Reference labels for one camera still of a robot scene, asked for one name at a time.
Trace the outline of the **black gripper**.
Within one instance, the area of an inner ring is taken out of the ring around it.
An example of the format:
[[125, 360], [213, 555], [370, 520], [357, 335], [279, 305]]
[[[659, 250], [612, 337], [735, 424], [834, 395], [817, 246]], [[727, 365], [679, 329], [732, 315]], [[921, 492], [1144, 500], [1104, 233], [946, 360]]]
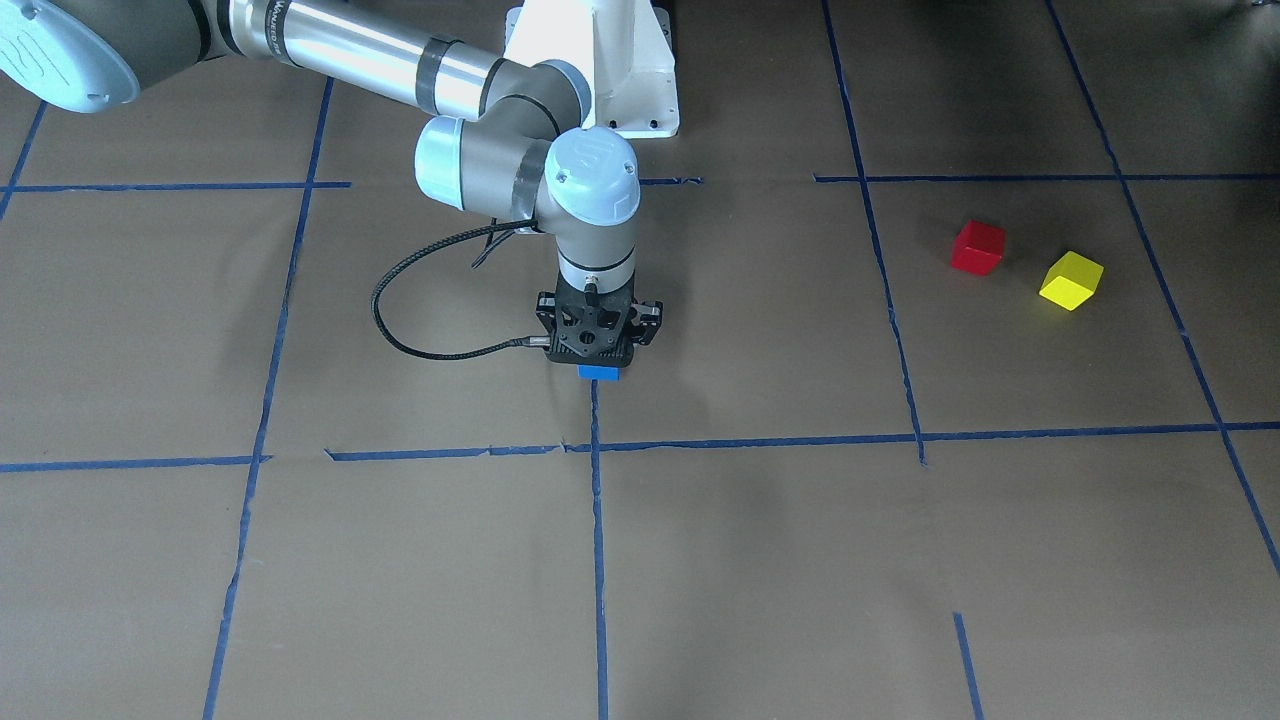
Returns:
[[547, 333], [541, 347], [549, 361], [623, 369], [636, 347], [657, 337], [664, 307], [660, 301], [639, 302], [632, 284], [608, 293], [558, 284], [538, 295], [535, 315]]

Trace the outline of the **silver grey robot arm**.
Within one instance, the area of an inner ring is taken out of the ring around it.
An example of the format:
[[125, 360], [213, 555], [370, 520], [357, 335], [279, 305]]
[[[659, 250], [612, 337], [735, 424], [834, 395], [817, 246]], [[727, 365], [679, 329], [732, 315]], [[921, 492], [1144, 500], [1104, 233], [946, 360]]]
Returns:
[[408, 255], [369, 305], [385, 342], [431, 361], [387, 324], [381, 300], [413, 264], [468, 240], [484, 263], [508, 238], [554, 240], [556, 287], [539, 336], [453, 354], [538, 348], [585, 377], [628, 366], [664, 309], [635, 293], [641, 173], [634, 141], [680, 126], [667, 13], [650, 1], [525, 1], [488, 51], [356, 1], [5, 1], [3, 73], [40, 100], [93, 114], [221, 56], [278, 61], [426, 114], [413, 178], [486, 223]]

